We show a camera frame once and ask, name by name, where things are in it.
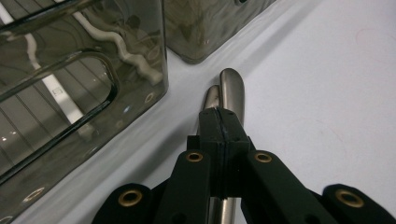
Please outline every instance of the transparent storage container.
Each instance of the transparent storage container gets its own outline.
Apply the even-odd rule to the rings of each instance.
[[[161,0],[0,0],[0,223],[158,102]]]
[[[166,45],[200,63],[275,0],[164,0]]]

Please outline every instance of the brass insert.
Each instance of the brass insert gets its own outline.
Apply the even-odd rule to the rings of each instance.
[[[256,159],[256,161],[259,161],[259,162],[270,162],[270,161],[272,161],[272,157],[270,155],[266,154],[266,153],[263,153],[263,152],[256,153],[254,158]]]
[[[344,203],[351,207],[360,208],[364,206],[364,201],[361,197],[345,189],[337,190],[335,192],[335,197],[341,203]]]
[[[124,191],[119,197],[119,204],[124,207],[130,207],[138,204],[142,200],[143,194],[137,189]]]
[[[203,158],[204,156],[198,152],[192,152],[187,155],[187,160],[192,162],[201,161]]]

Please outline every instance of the white table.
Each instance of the white table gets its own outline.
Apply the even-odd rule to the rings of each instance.
[[[315,192],[343,183],[396,216],[395,12],[394,0],[278,0],[203,63],[169,51],[165,97],[15,223],[90,223],[116,187],[161,183],[226,67],[245,80],[256,148]]]

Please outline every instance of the white cable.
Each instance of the white cable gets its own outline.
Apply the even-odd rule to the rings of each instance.
[[[146,79],[148,79],[151,85],[156,85],[163,80],[163,74],[149,66],[145,57],[141,54],[132,54],[128,52],[125,41],[123,38],[115,32],[107,32],[99,30],[92,26],[90,22],[80,13],[73,13],[74,18],[84,27],[84,29],[96,40],[99,41],[111,41],[117,46],[119,57],[125,62],[134,65],[137,68],[137,73]]]

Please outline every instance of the metal tongs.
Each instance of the metal tongs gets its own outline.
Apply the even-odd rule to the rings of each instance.
[[[243,125],[245,116],[245,86],[238,72],[226,68],[219,75],[220,85],[214,85],[206,92],[203,110],[210,107],[221,107],[231,110]],[[211,198],[210,224],[233,224],[235,198],[221,200]]]

